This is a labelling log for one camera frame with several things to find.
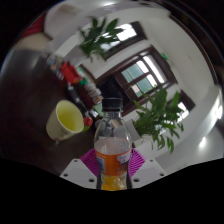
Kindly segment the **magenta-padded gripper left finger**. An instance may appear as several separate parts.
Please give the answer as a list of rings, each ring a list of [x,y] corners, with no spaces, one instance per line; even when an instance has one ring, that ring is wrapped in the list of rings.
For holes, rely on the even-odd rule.
[[[99,166],[95,150],[91,149],[80,158],[74,158],[60,175],[80,187],[96,189],[99,178]]]

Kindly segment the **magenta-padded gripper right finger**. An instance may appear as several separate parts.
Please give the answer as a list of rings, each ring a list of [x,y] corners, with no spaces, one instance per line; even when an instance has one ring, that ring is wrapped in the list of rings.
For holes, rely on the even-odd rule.
[[[129,189],[141,188],[165,176],[166,172],[154,158],[146,159],[136,149],[131,151],[127,178]]]

